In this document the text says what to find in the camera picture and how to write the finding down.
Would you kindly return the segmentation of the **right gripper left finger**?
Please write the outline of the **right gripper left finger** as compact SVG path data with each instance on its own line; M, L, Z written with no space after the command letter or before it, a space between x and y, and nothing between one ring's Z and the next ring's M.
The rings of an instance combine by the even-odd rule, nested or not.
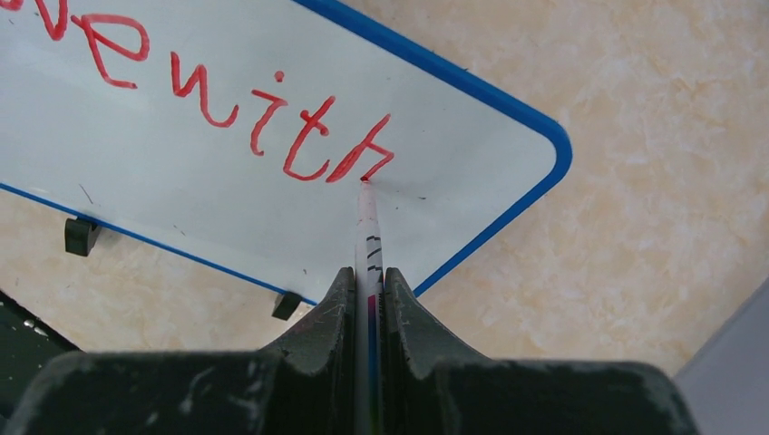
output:
M84 353L34 377L7 434L350 434L353 270L257 350Z

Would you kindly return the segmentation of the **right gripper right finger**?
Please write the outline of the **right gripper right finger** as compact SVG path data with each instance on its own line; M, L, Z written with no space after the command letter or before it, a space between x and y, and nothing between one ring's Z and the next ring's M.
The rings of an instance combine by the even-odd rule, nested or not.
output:
M653 365L492 359L427 311L396 268L383 305L388 434L698 433Z

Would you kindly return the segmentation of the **red white marker pen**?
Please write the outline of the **red white marker pen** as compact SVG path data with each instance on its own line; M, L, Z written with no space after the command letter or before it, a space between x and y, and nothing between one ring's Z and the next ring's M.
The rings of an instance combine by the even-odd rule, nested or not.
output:
M375 191L361 179L355 245L355 433L380 434L381 368L379 295L384 286L382 242Z

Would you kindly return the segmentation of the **blue framed whiteboard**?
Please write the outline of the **blue framed whiteboard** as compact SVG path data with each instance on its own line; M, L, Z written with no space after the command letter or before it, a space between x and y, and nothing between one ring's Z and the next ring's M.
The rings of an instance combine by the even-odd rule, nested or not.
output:
M567 173L566 132L337 1L4 1L3 189L309 303L362 178L422 293Z

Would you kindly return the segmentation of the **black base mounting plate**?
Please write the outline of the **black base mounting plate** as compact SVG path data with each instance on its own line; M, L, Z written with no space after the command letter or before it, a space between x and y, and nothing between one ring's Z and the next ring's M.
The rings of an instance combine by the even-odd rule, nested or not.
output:
M77 351L35 314L1 294L1 424L10 420L32 379L54 357Z

